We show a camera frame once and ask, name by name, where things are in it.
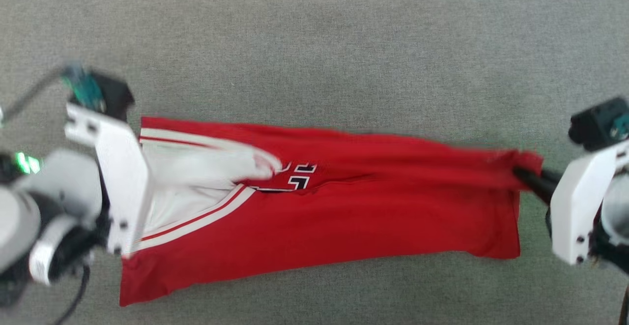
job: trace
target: green led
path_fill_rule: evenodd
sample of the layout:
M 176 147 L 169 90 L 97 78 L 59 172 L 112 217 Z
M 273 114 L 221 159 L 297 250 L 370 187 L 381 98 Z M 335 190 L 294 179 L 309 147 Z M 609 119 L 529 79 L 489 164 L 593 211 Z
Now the green led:
M 41 170 L 41 164 L 38 159 L 25 155 L 23 152 L 15 154 L 15 161 L 18 168 L 25 174 L 36 174 Z

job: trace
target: white stripe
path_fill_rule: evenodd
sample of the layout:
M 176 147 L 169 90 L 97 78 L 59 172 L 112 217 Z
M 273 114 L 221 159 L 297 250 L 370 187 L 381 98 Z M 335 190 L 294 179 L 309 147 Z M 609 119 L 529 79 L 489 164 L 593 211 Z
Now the white stripe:
M 182 220 L 180 222 L 177 222 L 176 224 L 170 224 L 168 226 L 162 227 L 160 229 L 157 229 L 155 231 L 151 232 L 151 235 L 155 235 L 161 231 L 166 231 L 170 228 L 176 227 L 180 224 L 184 224 L 189 220 L 193 220 L 196 217 L 200 216 L 200 215 L 204 215 L 205 213 L 208 213 L 209 211 L 212 211 L 214 209 L 219 208 L 220 206 L 223 206 L 227 201 L 229 201 L 230 198 L 232 198 L 234 196 L 234 194 L 238 193 L 238 191 L 240 190 L 240 188 L 242 188 L 242 184 L 239 184 L 238 186 L 236 186 L 236 188 L 229 194 L 227 195 L 227 197 L 223 198 L 222 201 L 218 202 L 218 204 L 215 204 L 214 206 L 210 207 L 207 210 L 201 211 L 199 213 L 196 213 L 195 215 L 193 215 L 190 218 L 187 218 L 186 220 Z M 138 247 L 136 248 L 136 250 L 142 250 L 142 249 L 146 249 L 148 247 L 153 247 L 153 246 L 157 246 L 157 245 L 161 245 L 161 244 L 165 244 L 166 242 L 170 242 L 175 240 L 176 238 L 182 237 L 184 235 L 187 235 L 188 233 L 191 233 L 193 231 L 196 231 L 200 228 L 203 228 L 205 226 L 209 226 L 209 224 L 212 224 L 214 222 L 216 222 L 217 220 L 219 220 L 220 218 L 225 217 L 226 215 L 229 215 L 230 213 L 232 213 L 233 211 L 235 211 L 238 207 L 240 207 L 245 201 L 247 201 L 249 199 L 249 197 L 251 197 L 254 192 L 256 192 L 254 189 L 252 188 L 244 188 L 242 191 L 240 191 L 240 193 L 238 194 L 238 196 L 236 198 L 234 198 L 234 200 L 229 203 L 229 205 L 223 207 L 221 210 L 215 212 L 215 213 L 211 213 L 210 215 L 201 218 L 200 220 L 196 220 L 195 222 L 192 222 L 186 226 L 180 227 L 178 229 L 175 229 L 174 231 L 171 231 L 170 233 L 167 233 L 165 235 L 159 236 L 159 237 L 155 237 L 155 238 L 150 238 L 149 240 L 142 240 L 139 242 Z
M 171 130 L 161 130 L 158 128 L 142 128 L 140 130 L 140 135 L 144 138 L 157 138 L 157 139 L 172 139 L 174 141 L 182 141 L 182 142 L 190 142 L 196 144 L 202 144 L 204 146 L 213 146 L 218 148 L 223 148 L 226 150 L 253 150 L 254 153 L 261 155 L 264 159 L 266 159 L 272 166 L 274 171 L 279 171 L 282 169 L 282 162 L 277 159 L 273 154 L 257 148 L 255 146 L 250 146 L 249 144 L 245 144 L 238 141 L 230 141 L 229 139 L 219 139 L 214 137 L 207 137 L 204 135 L 195 135 L 195 134 L 186 134 L 184 132 L 171 131 Z

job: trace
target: red stripe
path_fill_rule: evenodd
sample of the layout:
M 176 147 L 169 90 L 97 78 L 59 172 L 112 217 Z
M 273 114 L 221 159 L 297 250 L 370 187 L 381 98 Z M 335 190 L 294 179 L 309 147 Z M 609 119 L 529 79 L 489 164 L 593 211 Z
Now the red stripe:
M 205 217 L 207 217 L 207 216 L 209 216 L 209 215 L 211 215 L 211 214 L 213 214 L 213 213 L 216 213 L 216 212 L 218 212 L 218 211 L 222 210 L 223 208 L 225 208 L 225 207 L 229 206 L 229 204 L 231 204 L 231 202 L 233 202 L 233 200 L 234 200 L 236 197 L 238 197 L 238 195 L 240 195 L 240 193 L 242 193 L 242 191 L 243 191 L 243 190 L 245 190 L 245 188 L 247 188 L 247 187 L 243 185 L 243 186 L 240 188 L 240 190 L 238 190 L 238 191 L 237 191 L 237 192 L 236 192 L 236 193 L 235 193 L 235 194 L 234 194 L 234 195 L 233 195 L 233 196 L 229 199 L 229 201 L 225 202 L 222 206 L 218 207 L 217 209 L 212 210 L 212 211 L 209 211 L 208 213 L 205 213 L 205 214 L 200 215 L 200 216 L 198 216 L 198 217 L 196 217 L 196 218 L 193 218 L 193 219 L 191 219 L 191 220 L 188 220 L 187 222 L 184 222 L 184 223 L 182 223 L 182 224 L 179 224 L 179 226 L 172 227 L 172 228 L 167 229 L 167 230 L 165 230 L 165 231 L 163 231 L 163 232 L 155 233 L 154 235 L 145 236 L 145 237 L 143 237 L 143 238 L 141 239 L 141 241 L 144 241 L 144 240 L 150 240 L 150 239 L 152 239 L 152 238 L 156 238 L 156 237 L 159 237 L 159 236 L 166 235 L 166 234 L 170 233 L 171 231 L 175 231 L 175 230 L 179 229 L 180 227 L 187 226 L 188 224 L 194 223 L 194 222 L 196 222 L 197 220 L 200 220 L 200 219 L 202 219 L 202 218 L 205 218 Z
M 179 143 L 179 144 L 187 144 L 190 146 L 198 146 L 198 147 L 205 147 L 205 148 L 213 148 L 213 149 L 220 149 L 219 147 L 216 146 L 209 146 L 207 144 L 201 144 L 201 143 L 196 143 L 196 142 L 188 142 L 188 141 L 178 141 L 176 139 L 167 139 L 167 138 L 157 138 L 157 137 L 146 137 L 141 135 L 140 136 L 140 140 L 144 140 L 144 141 L 159 141 L 159 142 L 170 142 L 170 143 Z

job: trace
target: folded red garment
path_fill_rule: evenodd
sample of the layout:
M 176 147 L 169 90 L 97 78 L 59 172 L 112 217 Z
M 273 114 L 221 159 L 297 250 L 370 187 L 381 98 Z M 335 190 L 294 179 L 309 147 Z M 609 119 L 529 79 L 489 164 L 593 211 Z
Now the folded red garment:
M 366 258 L 516 258 L 525 186 L 512 168 L 542 166 L 531 152 L 314 128 L 143 118 L 140 138 L 145 152 L 157 152 L 147 154 L 150 164 L 220 152 L 238 164 L 250 159 L 256 171 L 232 172 L 243 180 L 212 188 L 219 178 L 203 184 L 202 173 L 216 164 L 197 164 L 184 186 L 194 195 L 179 184 L 154 203 L 140 250 L 123 258 L 123 306 L 194 283 Z M 186 175 L 153 171 L 173 185 L 173 175 Z

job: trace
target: gray cloth surface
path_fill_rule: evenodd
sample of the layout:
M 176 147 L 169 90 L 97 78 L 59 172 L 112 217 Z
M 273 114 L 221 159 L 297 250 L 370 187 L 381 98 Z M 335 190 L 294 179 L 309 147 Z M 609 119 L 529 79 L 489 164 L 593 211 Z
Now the gray cloth surface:
M 582 151 L 571 114 L 629 93 L 629 0 L 0 0 L 0 103 L 61 61 L 125 78 L 140 115 L 416 135 Z M 61 86 L 0 131 L 43 156 L 63 137 Z M 69 324 L 614 324 L 627 279 L 552 255 L 523 198 L 522 255 L 367 260 L 197 285 L 117 306 L 119 260 L 97 255 Z M 56 318 L 78 287 L 30 287 L 3 324 Z

